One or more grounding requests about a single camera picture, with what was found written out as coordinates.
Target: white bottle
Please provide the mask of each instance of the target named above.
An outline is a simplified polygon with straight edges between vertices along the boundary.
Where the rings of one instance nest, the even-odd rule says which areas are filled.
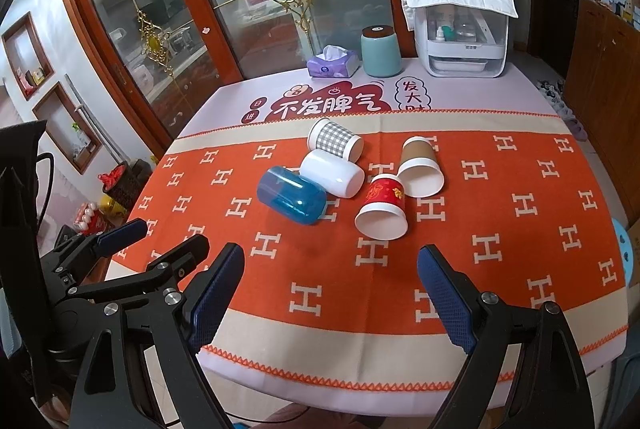
[[[442,26],[438,26],[438,31],[436,32],[436,42],[443,43],[446,39],[444,38],[444,30]]]

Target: translucent blue plastic cup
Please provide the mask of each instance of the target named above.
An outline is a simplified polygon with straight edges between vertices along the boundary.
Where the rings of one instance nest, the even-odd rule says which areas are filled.
[[[301,225],[317,221],[326,205],[322,187],[280,166],[263,174],[257,194],[260,202]]]

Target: orange tablecloth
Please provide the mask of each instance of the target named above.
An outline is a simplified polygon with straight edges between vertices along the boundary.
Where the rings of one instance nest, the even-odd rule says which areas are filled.
[[[407,199],[409,231],[391,242],[354,227],[364,188],[351,200],[330,198],[309,227],[257,201],[269,167],[299,167],[314,120],[178,139],[136,204],[132,217],[147,221],[147,238],[116,256],[136,271],[196,232],[211,246],[203,267],[227,241],[244,249],[244,277],[200,353],[204,365],[330,409],[433,414],[465,355],[444,335],[417,277],[426,243],[508,303],[556,300],[583,354],[601,350],[587,368],[612,358],[602,347],[626,330],[620,253],[598,184],[558,117],[425,110],[336,118],[364,137],[358,165],[369,176],[395,172],[402,143],[416,133],[437,148],[446,185]],[[511,349],[503,382],[515,369]],[[504,402],[502,389],[494,404]]]

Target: purple tissue box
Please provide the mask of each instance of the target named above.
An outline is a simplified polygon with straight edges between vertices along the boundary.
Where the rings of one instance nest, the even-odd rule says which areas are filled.
[[[347,54],[340,59],[324,60],[321,57],[311,57],[306,62],[306,68],[310,76],[330,76],[333,78],[349,78],[360,65],[358,54],[353,50],[348,50]]]

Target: cardboard box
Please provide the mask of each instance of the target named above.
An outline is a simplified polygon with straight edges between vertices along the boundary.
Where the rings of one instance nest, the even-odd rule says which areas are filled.
[[[640,282],[640,219],[631,226],[626,233],[631,239],[631,245],[634,249],[634,272],[631,275],[629,287]]]

